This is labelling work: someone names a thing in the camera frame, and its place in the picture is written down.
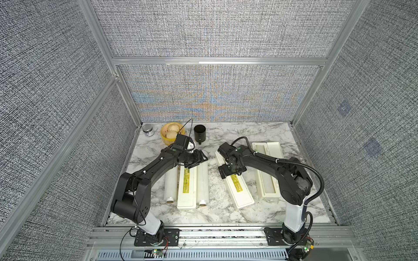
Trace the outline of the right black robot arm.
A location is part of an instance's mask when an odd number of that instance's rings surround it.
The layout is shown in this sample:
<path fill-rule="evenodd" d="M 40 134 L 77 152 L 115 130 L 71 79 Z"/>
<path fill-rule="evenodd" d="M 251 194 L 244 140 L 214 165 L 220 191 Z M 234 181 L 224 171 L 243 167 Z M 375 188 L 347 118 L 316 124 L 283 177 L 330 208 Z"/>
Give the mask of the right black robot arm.
<path fill-rule="evenodd" d="M 285 220 L 282 237 L 288 245 L 298 243 L 306 234 L 307 217 L 306 201 L 311 193 L 312 179 L 296 158 L 281 160 L 255 152 L 248 146 L 234 147 L 223 143 L 218 153 L 224 158 L 219 173 L 222 179 L 231 175 L 241 175 L 248 167 L 257 169 L 275 178 L 279 183 L 279 191 L 286 201 Z"/>

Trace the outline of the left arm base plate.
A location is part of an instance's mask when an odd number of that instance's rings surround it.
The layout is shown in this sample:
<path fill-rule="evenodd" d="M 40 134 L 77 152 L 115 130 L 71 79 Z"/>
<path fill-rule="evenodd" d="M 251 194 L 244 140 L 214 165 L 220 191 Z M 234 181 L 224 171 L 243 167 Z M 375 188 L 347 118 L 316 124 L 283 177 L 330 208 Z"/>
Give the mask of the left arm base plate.
<path fill-rule="evenodd" d="M 178 246 L 180 239 L 179 229 L 159 230 L 155 235 L 150 235 L 141 229 L 136 232 L 134 246 L 136 247 L 165 247 Z"/>

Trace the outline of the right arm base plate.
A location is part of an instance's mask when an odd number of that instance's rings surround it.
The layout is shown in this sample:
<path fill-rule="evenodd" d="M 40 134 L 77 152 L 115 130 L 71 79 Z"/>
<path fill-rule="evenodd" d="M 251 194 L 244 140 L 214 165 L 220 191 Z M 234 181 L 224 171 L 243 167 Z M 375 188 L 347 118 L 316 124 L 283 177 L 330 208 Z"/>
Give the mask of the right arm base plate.
<path fill-rule="evenodd" d="M 291 246 L 296 243 L 305 245 L 313 243 L 314 240 L 307 234 L 307 229 L 302 227 L 299 232 L 293 232 L 290 229 L 265 227 L 264 233 L 269 246 Z"/>

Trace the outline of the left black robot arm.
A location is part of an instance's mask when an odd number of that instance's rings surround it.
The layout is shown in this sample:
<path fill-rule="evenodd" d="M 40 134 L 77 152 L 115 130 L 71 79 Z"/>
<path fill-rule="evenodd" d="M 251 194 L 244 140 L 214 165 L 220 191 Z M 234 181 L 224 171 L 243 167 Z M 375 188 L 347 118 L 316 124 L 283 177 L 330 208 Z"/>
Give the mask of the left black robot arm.
<path fill-rule="evenodd" d="M 169 170 L 183 165 L 191 169 L 208 161 L 201 150 L 163 149 L 149 165 L 132 174 L 122 174 L 116 184 L 111 212 L 139 225 L 145 233 L 156 235 L 162 222 L 150 213 L 151 188 Z"/>

